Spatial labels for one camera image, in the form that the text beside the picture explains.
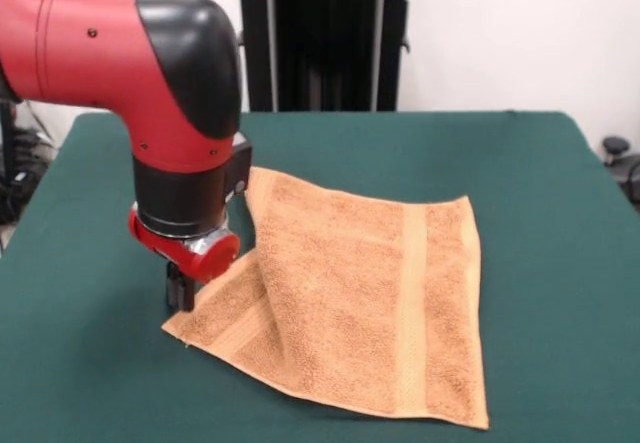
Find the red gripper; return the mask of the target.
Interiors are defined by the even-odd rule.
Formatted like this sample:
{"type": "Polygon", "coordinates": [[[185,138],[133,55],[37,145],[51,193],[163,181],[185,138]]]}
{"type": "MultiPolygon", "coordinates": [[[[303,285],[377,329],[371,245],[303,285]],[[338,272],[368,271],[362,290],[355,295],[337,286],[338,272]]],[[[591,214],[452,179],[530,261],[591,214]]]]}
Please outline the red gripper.
{"type": "Polygon", "coordinates": [[[202,237],[162,236],[141,223],[137,210],[138,205],[134,203],[128,217],[130,233],[147,249],[169,261],[166,265],[167,306],[191,312],[196,294],[194,280],[208,283],[225,273],[239,253],[240,238],[229,230],[228,217],[220,228],[202,237]]]}

